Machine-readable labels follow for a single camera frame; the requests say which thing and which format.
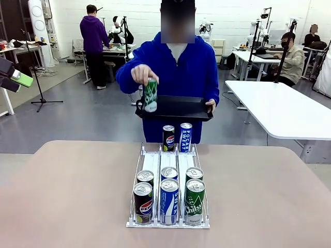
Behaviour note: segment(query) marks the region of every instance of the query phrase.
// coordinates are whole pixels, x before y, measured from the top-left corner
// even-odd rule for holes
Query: man's left hand
[[[274,57],[277,58],[277,59],[281,59],[282,56],[283,56],[283,55],[281,55],[280,53],[276,53],[276,54],[274,55]]]
[[[216,108],[216,102],[214,99],[210,99],[209,102],[206,102],[206,105],[209,106],[208,113],[214,112]]]

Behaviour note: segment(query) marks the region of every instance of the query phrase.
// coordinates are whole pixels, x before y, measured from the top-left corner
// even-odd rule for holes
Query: hand
[[[280,53],[276,53],[276,54],[274,55],[274,57],[277,58],[277,59],[281,59],[282,56],[283,56],[283,55],[281,55]]]
[[[206,102],[206,105],[209,106],[208,113],[214,112],[216,108],[216,102],[214,99],[210,99],[209,102]]]
[[[148,78],[154,78],[159,84],[159,77],[147,65],[138,65],[131,69],[133,80],[138,84],[148,85]]]

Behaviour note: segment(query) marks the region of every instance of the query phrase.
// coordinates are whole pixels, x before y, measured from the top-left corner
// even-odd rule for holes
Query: blue can
[[[180,125],[179,151],[189,152],[191,150],[192,124],[183,123]]]
[[[175,179],[165,179],[161,182],[160,217],[161,224],[174,225],[178,214],[179,184]]]
[[[173,167],[165,167],[161,170],[161,181],[172,178],[177,180],[178,178],[178,171]]]

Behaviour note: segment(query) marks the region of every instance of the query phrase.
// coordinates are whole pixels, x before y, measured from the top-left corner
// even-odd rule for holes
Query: white brick wall
[[[50,0],[54,16],[54,25],[59,39],[61,56],[71,55],[72,39],[81,39],[79,23],[86,15],[86,5],[103,7],[98,13],[105,17],[106,28],[113,25],[114,16],[127,16],[128,26],[138,46],[146,40],[152,40],[160,31],[161,0]],[[327,11],[331,7],[325,0],[264,0],[250,3],[246,0],[220,1],[195,0],[197,12],[195,26],[203,18],[214,23],[212,38],[225,39],[225,54],[230,54],[232,46],[244,42],[249,35],[250,22],[258,18],[263,10],[272,6],[270,20],[272,29],[285,29],[290,17],[300,18],[297,25],[297,41],[302,41],[313,23],[319,25],[321,38],[328,43],[331,37],[331,21]]]

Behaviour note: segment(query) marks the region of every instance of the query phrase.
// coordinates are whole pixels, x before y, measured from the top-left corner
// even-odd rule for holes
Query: can dispenser rack
[[[160,218],[160,178],[161,170],[164,167],[174,167],[178,170],[179,197],[178,197],[178,214],[174,225],[161,224]],[[144,144],[141,145],[140,155],[137,162],[136,174],[134,176],[130,215],[127,227],[149,227],[149,228],[194,228],[194,229],[209,229],[209,214],[208,214],[208,198],[205,190],[205,197],[202,208],[202,222],[200,225],[191,226],[185,223],[185,178],[186,170],[190,167],[201,169],[198,151],[196,145],[192,145],[191,152],[179,152],[178,146],[173,152],[163,152],[161,145],[158,151],[146,151]],[[154,197],[152,221],[149,224],[139,224],[136,219],[133,188],[137,183],[137,173],[142,170],[149,170],[154,174]]]

